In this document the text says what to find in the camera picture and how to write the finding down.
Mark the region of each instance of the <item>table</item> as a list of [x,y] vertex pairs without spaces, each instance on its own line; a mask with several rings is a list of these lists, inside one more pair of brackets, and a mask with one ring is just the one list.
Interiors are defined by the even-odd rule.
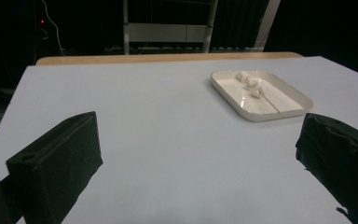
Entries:
[[245,120],[210,74],[269,70],[308,95],[312,113],[358,129],[358,73],[322,57],[55,60],[63,63],[28,67],[7,108],[0,179],[5,161],[37,137],[96,111],[103,165],[63,223],[350,223],[296,160],[303,117]]

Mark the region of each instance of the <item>tray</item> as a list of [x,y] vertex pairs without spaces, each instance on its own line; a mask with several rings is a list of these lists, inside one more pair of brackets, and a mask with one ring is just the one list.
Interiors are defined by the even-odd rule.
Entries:
[[[251,121],[302,116],[313,108],[308,96],[266,70],[218,71],[211,79],[229,104]],[[249,80],[262,87],[256,94]]]

